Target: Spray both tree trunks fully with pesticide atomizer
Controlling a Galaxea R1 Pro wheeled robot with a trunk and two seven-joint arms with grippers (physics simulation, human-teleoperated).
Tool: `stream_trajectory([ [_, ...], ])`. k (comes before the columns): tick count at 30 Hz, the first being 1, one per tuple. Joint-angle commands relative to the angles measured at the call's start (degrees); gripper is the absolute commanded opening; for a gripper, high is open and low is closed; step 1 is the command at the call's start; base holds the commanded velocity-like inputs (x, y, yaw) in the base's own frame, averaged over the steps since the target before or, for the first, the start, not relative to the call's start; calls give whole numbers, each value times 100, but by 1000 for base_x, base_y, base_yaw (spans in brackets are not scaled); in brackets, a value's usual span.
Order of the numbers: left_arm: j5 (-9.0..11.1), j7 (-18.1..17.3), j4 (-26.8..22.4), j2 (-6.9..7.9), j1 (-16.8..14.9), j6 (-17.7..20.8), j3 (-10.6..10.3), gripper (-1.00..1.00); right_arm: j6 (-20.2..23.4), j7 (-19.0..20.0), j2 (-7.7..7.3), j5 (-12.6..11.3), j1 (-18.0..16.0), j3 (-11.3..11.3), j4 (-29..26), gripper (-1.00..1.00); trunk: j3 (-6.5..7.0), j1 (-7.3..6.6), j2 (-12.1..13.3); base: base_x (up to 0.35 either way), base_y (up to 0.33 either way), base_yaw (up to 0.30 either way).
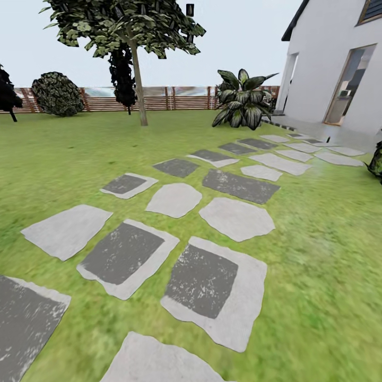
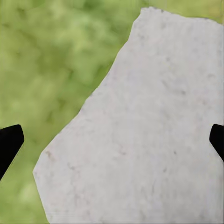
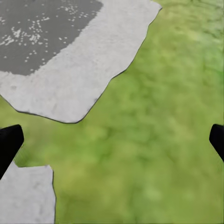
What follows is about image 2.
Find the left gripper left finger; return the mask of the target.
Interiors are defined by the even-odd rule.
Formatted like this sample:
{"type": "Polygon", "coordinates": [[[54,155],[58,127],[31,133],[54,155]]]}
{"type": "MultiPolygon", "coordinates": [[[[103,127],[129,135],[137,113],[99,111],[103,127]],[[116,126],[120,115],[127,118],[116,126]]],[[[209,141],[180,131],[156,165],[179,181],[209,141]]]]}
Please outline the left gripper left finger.
{"type": "Polygon", "coordinates": [[[24,142],[21,125],[0,129],[0,180],[24,142]]]}

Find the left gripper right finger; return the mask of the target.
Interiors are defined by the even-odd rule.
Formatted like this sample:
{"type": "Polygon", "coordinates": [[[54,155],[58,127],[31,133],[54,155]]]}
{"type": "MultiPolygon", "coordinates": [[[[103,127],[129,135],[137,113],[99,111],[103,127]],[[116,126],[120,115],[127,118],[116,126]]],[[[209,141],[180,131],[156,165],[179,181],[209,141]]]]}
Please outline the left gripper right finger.
{"type": "Polygon", "coordinates": [[[209,140],[224,161],[224,126],[214,124],[209,140]]]}

